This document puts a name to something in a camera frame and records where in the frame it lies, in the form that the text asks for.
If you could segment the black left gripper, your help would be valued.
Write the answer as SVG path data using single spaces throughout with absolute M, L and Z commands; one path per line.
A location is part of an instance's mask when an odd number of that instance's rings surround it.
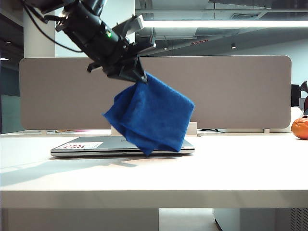
M 149 36 L 138 43 L 128 43 L 122 40 L 114 52 L 103 61 L 93 62 L 88 65 L 87 72 L 103 68 L 103 72 L 112 79 L 129 82 L 147 83 L 147 75 L 140 61 L 140 54 L 156 47 L 155 37 Z

